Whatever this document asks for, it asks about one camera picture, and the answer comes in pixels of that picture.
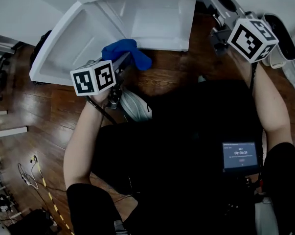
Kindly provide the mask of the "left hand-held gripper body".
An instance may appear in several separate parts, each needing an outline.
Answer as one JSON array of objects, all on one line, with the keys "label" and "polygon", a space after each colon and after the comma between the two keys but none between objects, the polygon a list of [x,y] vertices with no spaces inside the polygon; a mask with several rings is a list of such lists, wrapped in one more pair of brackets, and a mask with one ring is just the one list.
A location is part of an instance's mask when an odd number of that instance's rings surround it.
[{"label": "left hand-held gripper body", "polygon": [[113,70],[113,62],[88,61],[85,65],[70,72],[73,86],[77,96],[98,95],[106,90],[110,91],[108,105],[110,109],[116,109],[121,98],[120,74]]}]

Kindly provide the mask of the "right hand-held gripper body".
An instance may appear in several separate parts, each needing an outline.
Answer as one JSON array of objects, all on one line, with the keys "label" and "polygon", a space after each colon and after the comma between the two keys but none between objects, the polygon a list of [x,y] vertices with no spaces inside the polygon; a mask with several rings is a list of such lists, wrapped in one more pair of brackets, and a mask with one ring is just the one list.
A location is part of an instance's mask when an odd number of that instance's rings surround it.
[{"label": "right hand-held gripper body", "polygon": [[210,43],[217,55],[233,47],[249,63],[265,59],[279,43],[271,28],[253,13],[244,16],[218,17],[219,27],[210,33]]}]

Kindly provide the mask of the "blue cloth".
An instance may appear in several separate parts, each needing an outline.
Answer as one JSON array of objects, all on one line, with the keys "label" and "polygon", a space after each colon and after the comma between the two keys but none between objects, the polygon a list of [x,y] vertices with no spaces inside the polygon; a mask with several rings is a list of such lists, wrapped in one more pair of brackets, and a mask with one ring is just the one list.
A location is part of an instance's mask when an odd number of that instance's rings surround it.
[{"label": "blue cloth", "polygon": [[146,71],[152,66],[152,59],[137,48],[134,39],[122,39],[114,42],[101,50],[103,60],[112,60],[113,62],[123,54],[129,52],[136,67],[141,71]]}]

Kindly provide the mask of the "white water dispenser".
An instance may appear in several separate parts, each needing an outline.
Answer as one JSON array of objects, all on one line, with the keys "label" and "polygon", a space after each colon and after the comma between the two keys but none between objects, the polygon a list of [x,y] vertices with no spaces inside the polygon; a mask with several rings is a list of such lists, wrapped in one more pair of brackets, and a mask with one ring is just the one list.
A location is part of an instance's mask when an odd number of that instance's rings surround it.
[{"label": "white water dispenser", "polygon": [[187,51],[196,0],[76,0],[30,70],[33,81],[72,85],[71,70],[129,38],[142,49]]}]

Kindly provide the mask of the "person's right forearm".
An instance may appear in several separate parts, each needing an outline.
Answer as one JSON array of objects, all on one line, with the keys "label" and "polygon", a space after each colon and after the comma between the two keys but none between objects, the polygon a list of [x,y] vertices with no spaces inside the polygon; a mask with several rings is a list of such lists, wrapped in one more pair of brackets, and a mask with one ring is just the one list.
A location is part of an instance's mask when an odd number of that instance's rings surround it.
[{"label": "person's right forearm", "polygon": [[256,67],[252,96],[266,133],[267,151],[283,142],[293,143],[285,101],[260,64]]}]

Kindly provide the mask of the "person's left forearm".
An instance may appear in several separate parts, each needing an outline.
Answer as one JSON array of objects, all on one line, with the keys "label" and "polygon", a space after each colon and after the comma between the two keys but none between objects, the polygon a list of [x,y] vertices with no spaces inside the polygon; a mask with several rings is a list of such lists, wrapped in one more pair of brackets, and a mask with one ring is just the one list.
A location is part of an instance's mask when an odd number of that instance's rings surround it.
[{"label": "person's left forearm", "polygon": [[65,150],[63,171],[66,188],[73,184],[90,184],[95,142],[103,114],[86,102]]}]

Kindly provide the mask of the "beige bin with black liner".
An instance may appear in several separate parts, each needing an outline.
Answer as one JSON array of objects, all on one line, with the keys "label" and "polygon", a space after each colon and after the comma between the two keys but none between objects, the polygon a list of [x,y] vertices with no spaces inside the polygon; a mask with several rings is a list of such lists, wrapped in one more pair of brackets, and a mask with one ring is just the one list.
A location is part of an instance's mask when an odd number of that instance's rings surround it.
[{"label": "beige bin with black liner", "polygon": [[295,45],[292,38],[281,19],[274,14],[265,13],[262,17],[278,38],[279,43],[270,54],[262,60],[262,63],[273,69],[281,68],[287,62],[295,60]]}]

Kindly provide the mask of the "person's left white sneaker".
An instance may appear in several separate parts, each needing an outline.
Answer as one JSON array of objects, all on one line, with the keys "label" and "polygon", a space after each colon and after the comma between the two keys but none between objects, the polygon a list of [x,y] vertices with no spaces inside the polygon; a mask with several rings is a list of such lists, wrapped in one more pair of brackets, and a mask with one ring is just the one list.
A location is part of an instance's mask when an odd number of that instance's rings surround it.
[{"label": "person's left white sneaker", "polygon": [[152,109],[137,94],[124,88],[120,98],[120,104],[125,113],[135,122],[152,119]]}]

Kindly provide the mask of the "black trash bag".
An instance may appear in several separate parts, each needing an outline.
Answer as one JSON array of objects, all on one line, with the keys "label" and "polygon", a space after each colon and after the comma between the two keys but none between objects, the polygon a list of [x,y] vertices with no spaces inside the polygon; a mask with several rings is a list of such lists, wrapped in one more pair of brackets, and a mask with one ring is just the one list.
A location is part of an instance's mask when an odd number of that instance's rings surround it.
[{"label": "black trash bag", "polygon": [[37,43],[37,45],[33,49],[32,53],[30,55],[30,59],[29,59],[29,70],[30,71],[32,70],[33,63],[34,63],[39,51],[41,50],[43,44],[45,43],[45,41],[47,40],[47,38],[51,32],[52,32],[52,30],[49,30],[45,35],[42,35],[39,42]]}]

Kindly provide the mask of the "white desk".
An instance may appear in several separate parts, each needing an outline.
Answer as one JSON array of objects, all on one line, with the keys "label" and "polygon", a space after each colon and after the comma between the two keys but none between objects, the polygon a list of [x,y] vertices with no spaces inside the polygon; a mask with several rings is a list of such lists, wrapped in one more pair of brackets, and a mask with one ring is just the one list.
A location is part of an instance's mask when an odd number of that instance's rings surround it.
[{"label": "white desk", "polygon": [[[8,114],[7,110],[0,111],[0,116],[7,115],[7,114]],[[28,131],[27,126],[10,128],[10,129],[1,129],[0,130],[0,138],[12,136],[12,135],[16,135],[16,134],[26,133],[27,131]]]}]

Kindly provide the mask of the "person's black clothing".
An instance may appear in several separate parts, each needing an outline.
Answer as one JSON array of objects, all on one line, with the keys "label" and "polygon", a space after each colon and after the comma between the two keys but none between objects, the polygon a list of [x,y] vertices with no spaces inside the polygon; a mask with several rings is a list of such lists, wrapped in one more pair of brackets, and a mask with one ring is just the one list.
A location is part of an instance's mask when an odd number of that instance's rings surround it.
[{"label": "person's black clothing", "polygon": [[[138,202],[122,220],[90,184],[67,190],[75,235],[295,235],[295,147],[262,155],[255,103],[240,80],[163,95],[151,121],[105,126],[91,172]],[[258,169],[225,172],[224,142],[254,142]]]}]

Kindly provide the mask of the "black chest screen device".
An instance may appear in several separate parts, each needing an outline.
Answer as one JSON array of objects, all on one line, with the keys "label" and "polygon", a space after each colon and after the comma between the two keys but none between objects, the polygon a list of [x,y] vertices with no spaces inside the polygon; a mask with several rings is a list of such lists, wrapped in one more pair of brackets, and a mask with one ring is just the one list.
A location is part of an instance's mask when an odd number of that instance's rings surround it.
[{"label": "black chest screen device", "polygon": [[245,173],[258,169],[258,156],[254,142],[224,142],[222,149],[225,172]]}]

